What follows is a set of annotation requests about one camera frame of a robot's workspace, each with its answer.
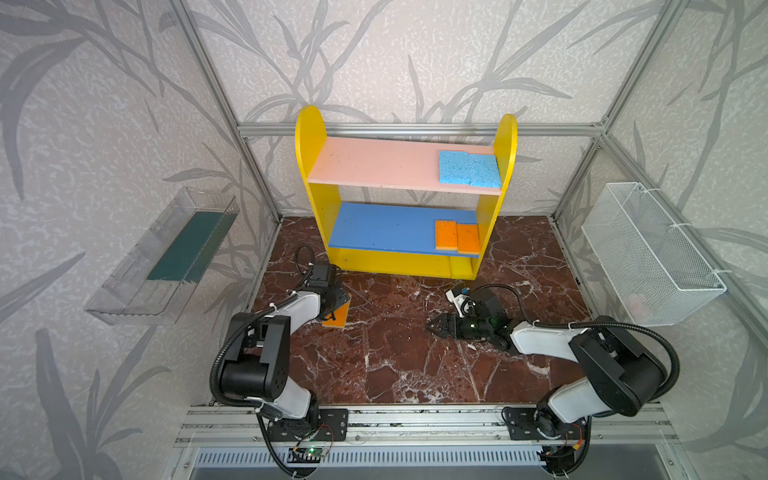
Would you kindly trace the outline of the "yellow orange sponge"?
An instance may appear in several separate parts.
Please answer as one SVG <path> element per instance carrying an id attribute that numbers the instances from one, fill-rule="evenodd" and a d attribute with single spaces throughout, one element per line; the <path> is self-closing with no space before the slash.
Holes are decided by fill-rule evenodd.
<path id="1" fill-rule="evenodd" d="M 479 255 L 481 242 L 477 224 L 457 224 L 457 252 L 464 255 Z"/>

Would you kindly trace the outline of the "orange yellow sponge floor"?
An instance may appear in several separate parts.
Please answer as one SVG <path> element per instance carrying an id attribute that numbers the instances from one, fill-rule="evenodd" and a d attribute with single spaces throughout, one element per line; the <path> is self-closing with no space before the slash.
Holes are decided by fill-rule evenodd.
<path id="1" fill-rule="evenodd" d="M 458 250 L 458 230 L 455 221 L 435 221 L 435 249 L 453 252 Z"/>

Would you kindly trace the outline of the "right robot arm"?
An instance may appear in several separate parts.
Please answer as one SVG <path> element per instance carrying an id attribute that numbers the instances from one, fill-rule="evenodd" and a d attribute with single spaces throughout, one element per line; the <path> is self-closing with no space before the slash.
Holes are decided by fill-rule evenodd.
<path id="1" fill-rule="evenodd" d="M 543 355 L 577 364 L 582 378 L 550 391 L 534 407 L 506 407 L 502 418 L 512 439 L 588 437 L 595 416 L 633 417 L 677 383 L 681 364 L 672 344 L 649 328 L 600 316 L 587 322 L 549 324 L 526 308 L 510 316 L 495 295 L 499 284 L 457 286 L 453 305 L 425 328 L 440 337 L 484 342 L 512 355 Z"/>

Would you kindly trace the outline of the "blue sponge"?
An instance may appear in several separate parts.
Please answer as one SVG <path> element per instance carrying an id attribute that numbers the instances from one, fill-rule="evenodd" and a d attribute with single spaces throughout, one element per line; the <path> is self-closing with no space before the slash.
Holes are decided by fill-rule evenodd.
<path id="1" fill-rule="evenodd" d="M 451 185 L 470 185 L 471 174 L 467 171 L 469 154 L 462 151 L 439 152 L 439 182 Z"/>
<path id="2" fill-rule="evenodd" d="M 481 188 L 501 188 L 501 178 L 493 155 L 469 154 L 470 185 Z"/>

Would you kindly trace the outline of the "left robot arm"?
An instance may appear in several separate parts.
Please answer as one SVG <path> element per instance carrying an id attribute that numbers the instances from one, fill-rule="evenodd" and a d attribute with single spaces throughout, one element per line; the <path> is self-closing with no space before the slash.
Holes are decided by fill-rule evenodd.
<path id="1" fill-rule="evenodd" d="M 296 249 L 294 264 L 300 281 L 287 299 L 231 318 L 209 388 L 220 405 L 252 408 L 270 441 L 344 440 L 348 411 L 320 407 L 316 394 L 290 377 L 290 340 L 309 324 L 345 327 L 351 296 L 340 269 L 317 262 L 309 245 Z"/>

